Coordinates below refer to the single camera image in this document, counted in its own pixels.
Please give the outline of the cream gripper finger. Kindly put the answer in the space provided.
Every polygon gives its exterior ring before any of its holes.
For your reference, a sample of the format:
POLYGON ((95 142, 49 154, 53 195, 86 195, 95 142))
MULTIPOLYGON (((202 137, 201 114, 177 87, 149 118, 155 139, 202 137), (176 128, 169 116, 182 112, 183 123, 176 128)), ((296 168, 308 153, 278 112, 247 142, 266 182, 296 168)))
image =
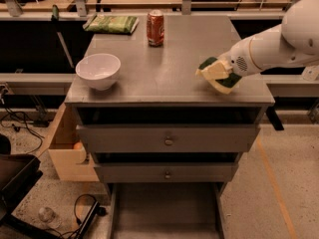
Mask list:
POLYGON ((196 70, 197 76, 203 76, 206 80, 223 80, 229 77, 232 67, 225 60, 208 58, 201 63, 196 70))

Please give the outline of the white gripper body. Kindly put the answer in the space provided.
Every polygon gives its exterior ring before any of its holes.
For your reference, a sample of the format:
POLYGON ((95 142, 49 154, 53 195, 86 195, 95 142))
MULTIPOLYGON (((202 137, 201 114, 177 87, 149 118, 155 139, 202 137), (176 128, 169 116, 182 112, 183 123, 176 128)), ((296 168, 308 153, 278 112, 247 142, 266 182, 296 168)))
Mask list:
POLYGON ((234 44, 227 52, 217 57, 225 69, 240 77, 259 74, 262 69, 253 59, 253 38, 245 38, 234 44))

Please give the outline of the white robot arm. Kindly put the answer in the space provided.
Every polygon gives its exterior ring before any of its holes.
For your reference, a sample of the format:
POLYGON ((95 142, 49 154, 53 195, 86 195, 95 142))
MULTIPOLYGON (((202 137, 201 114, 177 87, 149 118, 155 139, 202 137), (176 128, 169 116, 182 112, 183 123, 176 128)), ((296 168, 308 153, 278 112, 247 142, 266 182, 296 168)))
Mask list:
POLYGON ((319 60, 319 0, 300 0, 281 23, 240 40, 217 58, 207 59, 196 73, 208 81, 231 74, 246 77, 273 68, 317 65, 319 60))

